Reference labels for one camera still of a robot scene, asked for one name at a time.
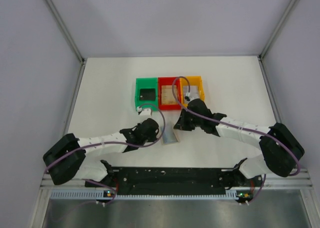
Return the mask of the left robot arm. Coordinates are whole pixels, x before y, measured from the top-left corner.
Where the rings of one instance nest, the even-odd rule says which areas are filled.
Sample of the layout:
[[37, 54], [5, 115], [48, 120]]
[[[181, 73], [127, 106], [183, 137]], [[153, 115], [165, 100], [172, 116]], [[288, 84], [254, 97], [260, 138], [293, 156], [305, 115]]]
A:
[[111, 135], [77, 138], [73, 133], [64, 135], [43, 155], [43, 161], [54, 185], [72, 179], [90, 179], [95, 182], [111, 177], [111, 165], [103, 157], [126, 153], [157, 141], [159, 125], [151, 118], [133, 128], [125, 128]]

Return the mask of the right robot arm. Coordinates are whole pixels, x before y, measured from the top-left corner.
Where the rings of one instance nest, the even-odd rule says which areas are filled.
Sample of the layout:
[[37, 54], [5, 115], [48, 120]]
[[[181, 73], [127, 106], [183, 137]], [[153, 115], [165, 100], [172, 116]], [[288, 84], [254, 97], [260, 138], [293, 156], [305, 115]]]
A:
[[250, 179], [274, 173], [280, 177], [296, 176], [305, 150], [282, 123], [258, 126], [240, 122], [223, 113], [213, 113], [201, 99], [194, 99], [180, 113], [174, 129], [193, 131], [197, 127], [207, 134], [231, 138], [251, 145], [261, 154], [244, 158], [234, 166], [236, 172]]

